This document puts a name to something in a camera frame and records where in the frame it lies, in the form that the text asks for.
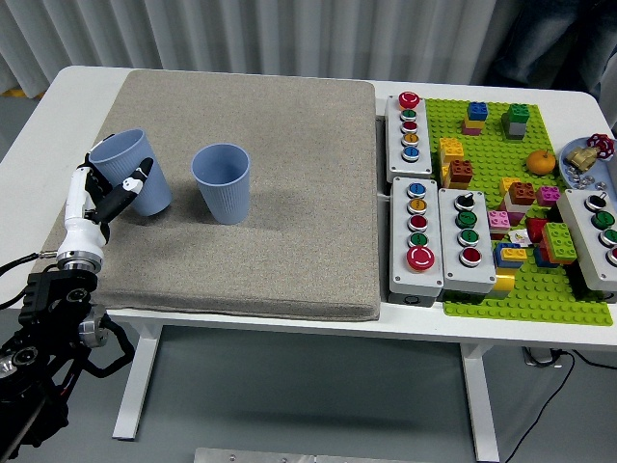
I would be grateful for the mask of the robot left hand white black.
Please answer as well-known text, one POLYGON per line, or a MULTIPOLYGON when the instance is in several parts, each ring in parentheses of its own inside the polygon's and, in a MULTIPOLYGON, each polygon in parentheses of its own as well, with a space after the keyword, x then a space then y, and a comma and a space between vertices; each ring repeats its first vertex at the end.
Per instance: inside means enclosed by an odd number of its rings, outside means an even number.
POLYGON ((121 212, 129 207, 144 188, 153 159, 146 157, 120 185, 113 187, 96 203, 88 187, 99 184, 92 167, 78 167, 72 174, 65 205, 66 237, 57 251, 61 269, 83 268, 97 273, 104 260, 102 247, 109 238, 103 232, 121 212))

